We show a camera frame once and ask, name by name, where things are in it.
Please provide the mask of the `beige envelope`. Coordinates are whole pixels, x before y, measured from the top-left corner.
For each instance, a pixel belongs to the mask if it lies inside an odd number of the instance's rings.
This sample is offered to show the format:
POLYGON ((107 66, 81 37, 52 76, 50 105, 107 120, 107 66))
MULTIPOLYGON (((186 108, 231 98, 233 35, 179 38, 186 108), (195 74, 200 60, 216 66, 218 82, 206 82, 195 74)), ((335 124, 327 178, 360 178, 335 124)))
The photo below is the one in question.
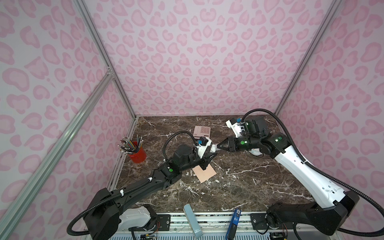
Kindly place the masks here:
POLYGON ((204 183, 213 176, 215 176, 217 173, 214 170, 214 168, 208 164, 207 168, 203 170, 200 166, 196 166, 193 169, 194 174, 197 176, 200 183, 204 183))

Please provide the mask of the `white glue stick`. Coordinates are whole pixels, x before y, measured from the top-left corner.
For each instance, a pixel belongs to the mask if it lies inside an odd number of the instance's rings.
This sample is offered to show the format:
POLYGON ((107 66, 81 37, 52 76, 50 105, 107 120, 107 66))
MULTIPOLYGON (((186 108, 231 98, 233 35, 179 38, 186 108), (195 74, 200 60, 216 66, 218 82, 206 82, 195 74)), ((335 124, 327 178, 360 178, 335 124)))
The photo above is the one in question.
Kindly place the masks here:
POLYGON ((210 153, 215 153, 217 151, 217 145, 211 145, 210 153))

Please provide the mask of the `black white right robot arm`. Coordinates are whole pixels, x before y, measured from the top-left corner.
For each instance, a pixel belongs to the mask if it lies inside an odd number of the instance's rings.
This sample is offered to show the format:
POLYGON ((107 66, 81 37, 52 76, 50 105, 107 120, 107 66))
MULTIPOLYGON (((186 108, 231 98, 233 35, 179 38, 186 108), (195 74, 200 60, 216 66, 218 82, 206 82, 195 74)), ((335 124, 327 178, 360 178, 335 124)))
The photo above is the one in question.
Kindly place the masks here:
POLYGON ((305 224, 322 234, 342 232, 357 237, 382 237, 384 230, 356 232, 343 229, 360 199, 371 204, 380 214, 384 209, 376 201, 347 183, 318 169, 299 151, 291 134, 277 115, 266 109, 254 109, 242 118, 226 122, 234 135, 218 144, 227 152, 257 150, 284 166, 311 194, 312 203, 288 205, 275 203, 266 211, 262 223, 267 229, 278 229, 286 223, 305 224))

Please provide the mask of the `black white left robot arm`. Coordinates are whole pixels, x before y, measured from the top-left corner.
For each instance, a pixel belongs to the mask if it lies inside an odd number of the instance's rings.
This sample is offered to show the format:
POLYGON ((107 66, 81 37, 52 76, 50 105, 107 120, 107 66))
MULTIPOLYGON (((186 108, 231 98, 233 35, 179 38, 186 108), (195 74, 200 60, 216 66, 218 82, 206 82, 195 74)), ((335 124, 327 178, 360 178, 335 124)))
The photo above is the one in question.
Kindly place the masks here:
POLYGON ((155 213, 146 207, 132 209, 138 201, 165 190, 179 181, 183 171, 197 166, 205 170, 217 156, 217 152, 210 152, 208 148, 212 140, 208 137, 195 139, 188 131, 179 131, 171 135, 162 147, 164 162, 154 169, 148 177, 132 183, 123 188, 108 191, 103 188, 97 192, 86 210, 78 214, 68 225, 67 234, 70 236, 90 235, 93 240, 110 239, 122 223, 120 218, 126 211, 131 211, 134 228, 141 228, 147 223, 139 223, 139 216, 148 215, 149 222, 153 222, 155 213), (172 157, 168 157, 166 149, 172 139, 178 135, 186 134, 193 145, 179 145, 172 157))

